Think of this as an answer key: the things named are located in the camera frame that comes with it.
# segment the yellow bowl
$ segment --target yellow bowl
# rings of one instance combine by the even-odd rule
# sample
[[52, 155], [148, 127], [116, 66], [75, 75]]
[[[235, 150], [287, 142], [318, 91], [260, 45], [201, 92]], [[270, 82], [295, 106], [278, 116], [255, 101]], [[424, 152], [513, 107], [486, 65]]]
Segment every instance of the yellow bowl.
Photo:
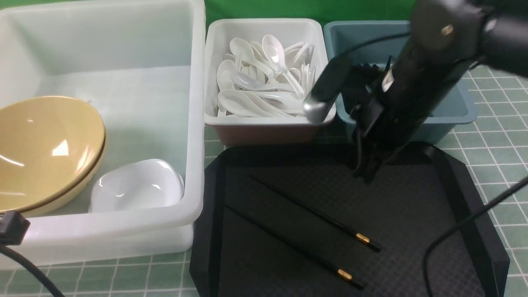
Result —
[[84, 101], [38, 97], [0, 109], [0, 214], [62, 197], [100, 156], [105, 126]]
[[77, 197], [81, 193], [81, 191], [84, 190], [84, 188], [86, 188], [90, 180], [93, 178], [93, 176], [99, 169], [99, 166], [101, 165], [101, 162], [105, 157], [106, 147], [107, 147], [107, 142], [105, 138], [105, 142], [103, 143], [103, 148], [101, 150], [101, 154], [99, 155], [99, 158], [97, 159], [96, 163], [93, 165], [91, 170], [88, 172], [88, 174], [78, 184], [76, 184], [73, 188], [71, 188], [64, 195], [57, 197], [54, 200], [38, 205], [32, 209], [20, 210], [22, 212], [22, 215], [26, 218], [41, 216], [50, 211], [54, 211], [60, 207], [65, 206], [71, 200]]

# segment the pile of spoons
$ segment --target pile of spoons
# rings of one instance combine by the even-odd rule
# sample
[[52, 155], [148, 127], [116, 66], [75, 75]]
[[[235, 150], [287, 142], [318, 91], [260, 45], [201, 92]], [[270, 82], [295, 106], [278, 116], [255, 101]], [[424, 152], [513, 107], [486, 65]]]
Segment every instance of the pile of spoons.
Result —
[[315, 83], [313, 44], [283, 48], [273, 35], [262, 44], [234, 38], [216, 72], [218, 116], [304, 116], [302, 103]]

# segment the black cable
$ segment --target black cable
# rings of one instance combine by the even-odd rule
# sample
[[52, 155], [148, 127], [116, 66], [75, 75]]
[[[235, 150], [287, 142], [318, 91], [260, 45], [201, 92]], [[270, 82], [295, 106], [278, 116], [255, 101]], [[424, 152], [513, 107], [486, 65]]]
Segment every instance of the black cable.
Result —
[[26, 259], [24, 256], [8, 248], [5, 245], [0, 245], [0, 254], [4, 254], [8, 258], [19, 263], [20, 265], [22, 265], [22, 267], [27, 269], [27, 271], [33, 274], [33, 276], [35, 276], [35, 278], [42, 285], [44, 285], [44, 287], [48, 291], [50, 291], [53, 297], [64, 297], [61, 291], [50, 281], [50, 279], [44, 273], [42, 273], [42, 271], [40, 271], [40, 269], [36, 267], [35, 264], [31, 263], [31, 261]]
[[355, 47], [353, 48], [349, 48], [347, 49], [343, 55], [346, 55], [346, 54], [350, 54], [352, 53], [353, 51], [355, 50], [358, 50], [362, 47], [366, 47], [367, 45], [371, 45], [371, 44], [374, 44], [374, 43], [378, 43], [378, 42], [382, 42], [382, 41], [386, 41], [386, 40], [392, 40], [392, 39], [398, 39], [398, 38], [403, 38], [403, 37], [407, 37], [407, 36], [410, 36], [411, 35], [411, 32], [406, 32], [406, 33], [400, 33], [400, 34], [394, 34], [394, 35], [387, 35], [387, 36], [382, 36], [382, 37], [379, 37], [379, 38], [375, 38], [375, 39], [371, 39], [371, 40], [368, 40], [368, 41], [365, 41], [361, 44], [358, 44], [356, 45]]
[[426, 249], [426, 253], [423, 256], [423, 262], [422, 262], [422, 265], [423, 265], [423, 267], [422, 267], [423, 268], [423, 279], [425, 280], [426, 288], [427, 288], [427, 295], [429, 297], [433, 297], [433, 296], [432, 296], [431, 284], [429, 283], [429, 273], [427, 271], [427, 262], [429, 260], [429, 257], [432, 254], [432, 251], [436, 247], [438, 247], [438, 245], [440, 245], [444, 240], [446, 240], [446, 238], [448, 238], [449, 236], [453, 235], [456, 231], [460, 230], [465, 224], [467, 224], [468, 222], [474, 221], [478, 217], [480, 217], [481, 215], [487, 213], [490, 209], [494, 208], [499, 203], [504, 201], [506, 198], [508, 198], [509, 196], [515, 194], [517, 191], [521, 190], [527, 184], [528, 184], [528, 177], [525, 177], [523, 180], [521, 180], [520, 182], [516, 183], [511, 188], [509, 188], [506, 191], [504, 191], [501, 194], [499, 194], [495, 199], [490, 201], [488, 204], [482, 206], [476, 213], [474, 213], [471, 216], [465, 218], [460, 223], [455, 225], [453, 228], [447, 230], [444, 234], [440, 235], [440, 237], [438, 237], [438, 239], [436, 239], [434, 242], [432, 242], [432, 244]]

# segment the black serving tray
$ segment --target black serving tray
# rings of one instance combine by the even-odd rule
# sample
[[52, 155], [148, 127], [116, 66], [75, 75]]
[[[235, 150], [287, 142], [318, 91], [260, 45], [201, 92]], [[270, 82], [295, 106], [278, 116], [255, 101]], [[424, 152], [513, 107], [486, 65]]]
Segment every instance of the black serving tray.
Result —
[[[190, 273], [201, 297], [426, 296], [427, 246], [482, 206], [464, 164], [411, 143], [370, 185], [339, 145], [236, 147], [205, 170]], [[349, 235], [255, 182], [281, 188], [379, 242]], [[224, 207], [228, 204], [351, 272], [362, 291]], [[435, 296], [503, 296], [510, 259], [488, 215], [451, 236], [429, 262]]]

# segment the teal plastic bin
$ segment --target teal plastic bin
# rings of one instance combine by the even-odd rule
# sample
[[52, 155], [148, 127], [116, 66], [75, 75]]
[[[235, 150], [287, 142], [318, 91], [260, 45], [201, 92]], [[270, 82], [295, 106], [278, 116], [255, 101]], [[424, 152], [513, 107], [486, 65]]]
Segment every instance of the teal plastic bin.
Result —
[[[330, 60], [348, 48], [370, 39], [408, 32], [409, 22], [339, 21], [328, 23], [323, 31]], [[405, 42], [406, 39], [402, 38], [372, 44], [353, 52], [352, 59], [354, 63], [385, 65], [390, 55], [398, 57]], [[345, 111], [341, 95], [337, 98], [336, 107], [339, 118], [346, 123], [346, 133], [350, 140], [355, 121]], [[473, 99], [464, 82], [460, 81], [431, 113], [412, 140], [436, 144], [456, 125], [472, 123], [476, 118], [477, 111]]]

